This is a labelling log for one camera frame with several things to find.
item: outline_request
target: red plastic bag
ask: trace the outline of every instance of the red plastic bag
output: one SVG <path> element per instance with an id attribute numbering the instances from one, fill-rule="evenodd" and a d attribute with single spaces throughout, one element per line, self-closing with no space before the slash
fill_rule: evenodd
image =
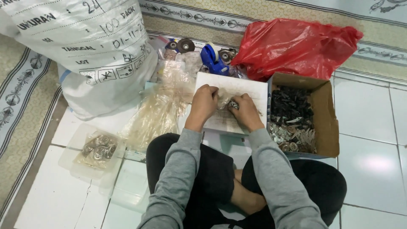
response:
<path id="1" fill-rule="evenodd" d="M 275 72 L 328 80 L 356 50 L 363 33 L 353 27 L 278 18 L 251 23 L 232 65 L 250 79 L 267 81 Z"/>

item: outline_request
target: blue tape dispenser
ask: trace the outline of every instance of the blue tape dispenser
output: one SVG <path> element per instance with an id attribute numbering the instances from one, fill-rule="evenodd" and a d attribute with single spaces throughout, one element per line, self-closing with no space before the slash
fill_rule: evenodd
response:
<path id="1" fill-rule="evenodd" d="M 229 66 L 225 65 L 221 59 L 219 59 L 218 51 L 214 50 L 215 45 L 212 42 L 208 42 L 202 48 L 201 58 L 203 64 L 209 69 L 209 73 L 216 75 L 229 75 Z"/>

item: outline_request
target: cardboard box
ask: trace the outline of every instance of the cardboard box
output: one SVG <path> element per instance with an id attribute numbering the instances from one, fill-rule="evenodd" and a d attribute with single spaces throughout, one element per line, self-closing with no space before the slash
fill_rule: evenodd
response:
<path id="1" fill-rule="evenodd" d="M 225 88 L 232 95 L 240 96 L 247 93 L 253 99 L 254 104 L 260 112 L 260 119 L 266 126 L 267 83 L 198 72 L 194 93 L 198 90 L 198 88 L 205 84 Z M 216 130 L 221 134 L 236 135 L 237 137 L 242 137 L 242 135 L 249 134 L 248 130 L 239 125 L 236 118 L 228 110 L 217 110 L 214 115 L 206 121 L 203 127 L 206 129 Z"/>
<path id="2" fill-rule="evenodd" d="M 339 155 L 339 126 L 335 115 L 332 100 L 332 85 L 330 81 L 299 75 L 275 73 L 267 83 L 269 95 L 267 101 L 268 122 L 270 122 L 272 90 L 275 89 L 276 86 L 289 86 L 312 91 L 311 96 L 309 97 L 309 103 L 314 111 L 313 122 L 315 127 L 315 146 L 317 148 L 317 154 L 285 152 L 286 155 L 296 155 L 313 159 L 337 157 Z"/>

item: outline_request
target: person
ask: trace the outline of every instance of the person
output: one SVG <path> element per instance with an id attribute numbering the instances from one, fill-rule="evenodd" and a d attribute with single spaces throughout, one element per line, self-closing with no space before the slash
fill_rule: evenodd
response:
<path id="1" fill-rule="evenodd" d="M 252 155 L 243 170 L 201 144 L 204 123 L 217 108 L 217 91 L 200 87 L 181 135 L 164 134 L 150 143 L 146 163 L 152 194 L 138 228 L 328 228 L 345 199 L 344 177 L 320 161 L 289 161 L 248 94 L 233 97 L 238 110 L 229 108 L 250 132 Z M 228 219 L 218 203 L 232 203 L 247 217 Z"/>

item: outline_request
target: tiled floor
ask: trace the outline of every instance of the tiled floor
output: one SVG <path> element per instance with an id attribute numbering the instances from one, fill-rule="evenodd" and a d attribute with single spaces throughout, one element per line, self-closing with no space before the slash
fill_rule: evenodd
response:
<path id="1" fill-rule="evenodd" d="M 407 86 L 338 72 L 331 82 L 339 120 L 340 155 L 321 161 L 339 169 L 348 192 L 330 228 L 405 228 Z M 113 117 L 90 123 L 116 132 L 134 112 L 123 109 Z M 81 123 L 67 109 L 52 143 L 66 146 Z M 206 133 L 204 143 L 232 156 L 237 167 L 243 167 L 250 154 L 246 141 Z M 57 166 L 62 152 L 59 146 L 48 149 L 15 228 L 135 228 L 142 213 L 109 202 L 94 181 L 75 178 Z"/>

